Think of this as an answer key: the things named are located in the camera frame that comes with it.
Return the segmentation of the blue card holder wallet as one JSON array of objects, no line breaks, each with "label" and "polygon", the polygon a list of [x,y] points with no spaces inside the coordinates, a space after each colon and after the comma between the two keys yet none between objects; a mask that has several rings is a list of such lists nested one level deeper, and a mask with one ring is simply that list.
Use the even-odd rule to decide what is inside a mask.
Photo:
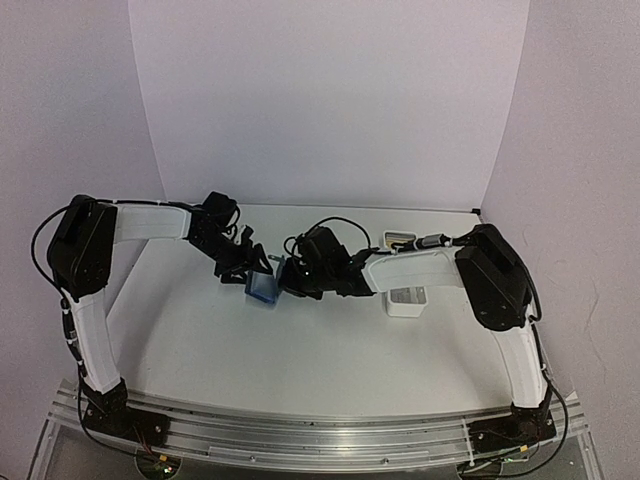
[{"label": "blue card holder wallet", "polygon": [[274,307],[282,292],[279,280],[285,265],[284,256],[269,255],[267,257],[273,272],[271,274],[250,271],[245,284],[245,294],[269,307]]}]

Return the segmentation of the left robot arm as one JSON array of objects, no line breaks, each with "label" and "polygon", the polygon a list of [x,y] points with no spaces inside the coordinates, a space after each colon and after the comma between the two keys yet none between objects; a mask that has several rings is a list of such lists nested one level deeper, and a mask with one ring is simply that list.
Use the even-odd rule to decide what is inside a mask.
[{"label": "left robot arm", "polygon": [[168,416],[133,408],[114,359],[105,311],[105,290],[116,244],[171,239],[188,242],[214,262],[224,284],[246,284],[251,274],[273,272],[253,231],[239,230],[238,204],[211,193],[198,205],[150,200],[106,200],[77,195],[47,250],[60,291],[63,331],[78,367],[79,393],[88,401],[81,425],[88,431],[139,443],[165,444]]}]

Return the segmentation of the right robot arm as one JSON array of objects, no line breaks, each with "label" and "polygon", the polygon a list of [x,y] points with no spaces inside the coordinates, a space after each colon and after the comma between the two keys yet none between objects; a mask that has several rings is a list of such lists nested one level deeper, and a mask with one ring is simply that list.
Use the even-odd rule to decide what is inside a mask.
[{"label": "right robot arm", "polygon": [[476,321],[497,343],[511,388],[508,415],[473,422],[477,450],[531,446],[550,439],[552,391],[535,322],[540,302],[527,267],[492,224],[460,237],[427,235],[388,248],[350,254],[333,231],[314,226],[296,239],[279,287],[319,300],[326,292],[369,297],[402,288],[457,287],[465,291]]}]

